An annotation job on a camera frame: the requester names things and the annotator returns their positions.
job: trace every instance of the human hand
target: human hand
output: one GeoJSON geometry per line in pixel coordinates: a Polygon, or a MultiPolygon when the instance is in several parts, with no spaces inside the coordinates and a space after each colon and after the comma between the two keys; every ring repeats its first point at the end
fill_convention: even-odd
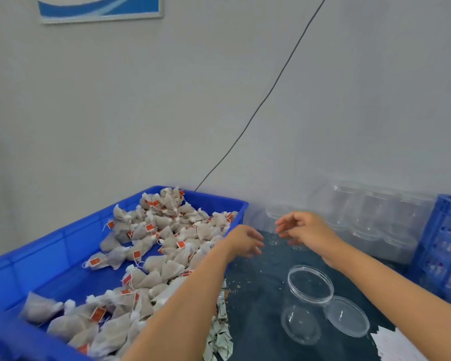
{"type": "Polygon", "coordinates": [[[238,225],[219,244],[227,246],[228,261],[232,261],[236,256],[251,258],[254,255],[261,255],[259,249],[264,247],[264,237],[252,227],[238,225]]]}
{"type": "Polygon", "coordinates": [[[352,248],[318,214],[291,212],[279,219],[276,225],[276,232],[280,237],[292,237],[289,244],[304,243],[334,268],[337,268],[337,256],[347,253],[349,247],[352,248]]]}

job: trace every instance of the black cable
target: black cable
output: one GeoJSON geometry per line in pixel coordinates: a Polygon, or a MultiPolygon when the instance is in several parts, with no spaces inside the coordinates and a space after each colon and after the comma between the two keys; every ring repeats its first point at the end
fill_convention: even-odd
{"type": "Polygon", "coordinates": [[[217,168],[218,165],[221,164],[221,162],[224,160],[225,157],[227,157],[227,155],[229,154],[230,151],[232,151],[232,148],[234,148],[234,146],[236,145],[236,143],[239,141],[239,139],[242,137],[242,134],[244,134],[244,132],[246,131],[247,127],[249,126],[249,124],[251,123],[251,121],[254,119],[254,116],[257,114],[257,112],[259,111],[259,109],[261,108],[261,106],[265,103],[265,101],[267,100],[267,98],[269,97],[269,95],[272,93],[272,90],[274,90],[274,88],[276,87],[277,81],[279,81],[279,78],[281,78],[282,76],[282,72],[284,72],[286,66],[289,64],[290,59],[292,58],[292,55],[294,54],[294,52],[296,51],[297,47],[299,46],[299,43],[302,40],[302,37],[304,36],[304,34],[306,34],[307,28],[309,28],[309,25],[311,25],[312,21],[314,20],[315,16],[317,15],[317,13],[319,12],[319,10],[321,9],[322,5],[324,4],[325,0],[322,0],[321,5],[319,5],[319,7],[317,8],[316,12],[314,13],[313,17],[309,20],[309,22],[306,25],[306,29],[304,29],[304,31],[301,34],[301,37],[299,38],[299,40],[296,43],[296,46],[294,47],[294,49],[292,50],[292,53],[289,55],[289,58],[286,61],[286,64],[282,67],[281,72],[279,73],[279,76],[277,76],[274,84],[272,85],[269,93],[266,95],[266,97],[264,98],[264,100],[262,100],[262,102],[259,104],[259,106],[257,107],[257,109],[254,111],[254,114],[251,116],[251,118],[249,119],[246,127],[244,128],[244,130],[242,131],[241,135],[239,135],[239,137],[236,139],[236,141],[234,142],[234,144],[232,145],[232,147],[229,148],[229,150],[227,151],[227,153],[225,154],[224,157],[222,157],[222,159],[219,161],[219,163],[217,163],[214,168],[212,170],[209,171],[209,173],[204,177],[204,179],[199,183],[199,185],[196,187],[196,189],[194,191],[197,191],[198,188],[204,183],[204,181],[206,180],[207,177],[209,177],[209,175],[217,168]]]}

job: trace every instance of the framed picture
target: framed picture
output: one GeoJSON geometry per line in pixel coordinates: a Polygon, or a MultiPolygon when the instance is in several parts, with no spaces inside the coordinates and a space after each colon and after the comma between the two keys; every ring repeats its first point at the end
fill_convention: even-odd
{"type": "Polygon", "coordinates": [[[38,0],[44,24],[161,18],[163,0],[38,0]]]}

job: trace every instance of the table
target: table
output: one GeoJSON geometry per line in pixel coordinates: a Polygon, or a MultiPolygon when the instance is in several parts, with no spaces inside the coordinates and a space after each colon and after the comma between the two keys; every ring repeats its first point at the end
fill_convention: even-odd
{"type": "MultiPolygon", "coordinates": [[[[265,239],[275,234],[261,232],[265,239]]],[[[334,329],[313,346],[294,342],[280,323],[283,291],[287,275],[295,265],[308,265],[324,272],[334,284],[334,294],[356,303],[368,316],[371,328],[394,330],[394,325],[344,275],[328,267],[313,251],[297,251],[284,244],[267,245],[262,256],[238,258],[227,272],[227,311],[234,342],[230,361],[378,361],[378,352],[368,333],[349,337],[334,329]]]]}

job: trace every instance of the blue plastic basket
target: blue plastic basket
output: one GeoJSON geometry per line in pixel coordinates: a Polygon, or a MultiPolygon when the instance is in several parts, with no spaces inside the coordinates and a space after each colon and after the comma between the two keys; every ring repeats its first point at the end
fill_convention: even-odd
{"type": "Polygon", "coordinates": [[[439,195],[408,278],[451,303],[451,196],[439,195]]]}
{"type": "MultiPolygon", "coordinates": [[[[165,186],[146,189],[148,194],[158,194],[165,186]]],[[[122,209],[134,210],[142,193],[118,202],[122,209]]],[[[185,190],[185,200],[194,208],[207,213],[239,212],[230,225],[232,230],[242,223],[248,203],[221,196],[185,190]]],[[[85,303],[88,295],[101,295],[106,290],[120,286],[125,262],[113,271],[111,267],[90,271],[82,263],[99,250],[100,242],[107,236],[102,231],[108,219],[113,218],[115,204],[75,223],[56,230],[34,242],[0,256],[0,360],[26,359],[34,361],[89,360],[72,347],[44,332],[47,324],[33,327],[18,319],[29,291],[77,304],[85,303]]],[[[155,245],[144,255],[158,255],[155,245]]]]}

